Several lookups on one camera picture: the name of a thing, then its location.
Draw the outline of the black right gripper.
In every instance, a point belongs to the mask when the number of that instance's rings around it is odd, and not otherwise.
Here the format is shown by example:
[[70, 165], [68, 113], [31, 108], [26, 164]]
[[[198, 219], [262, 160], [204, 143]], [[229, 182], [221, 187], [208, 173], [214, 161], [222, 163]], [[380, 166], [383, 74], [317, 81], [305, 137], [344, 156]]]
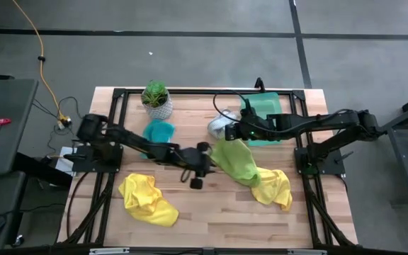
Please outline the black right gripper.
[[253, 113], [249, 99], [244, 99], [246, 111], [241, 112], [241, 134], [243, 140], [274, 141], [274, 122]]

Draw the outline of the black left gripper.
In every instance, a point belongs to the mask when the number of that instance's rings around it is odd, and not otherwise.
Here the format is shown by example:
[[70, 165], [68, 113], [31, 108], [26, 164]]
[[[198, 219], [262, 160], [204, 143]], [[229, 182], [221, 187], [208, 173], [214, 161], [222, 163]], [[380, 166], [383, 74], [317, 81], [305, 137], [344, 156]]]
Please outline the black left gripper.
[[[199, 142], [197, 148], [188, 147], [180, 149], [178, 156], [180, 157], [179, 165], [183, 168], [193, 171], [195, 177], [206, 177], [208, 174], [213, 174], [215, 171], [212, 160], [208, 153], [211, 153], [212, 147], [208, 142]], [[201, 178], [192, 178], [190, 188], [202, 189], [203, 180]]]

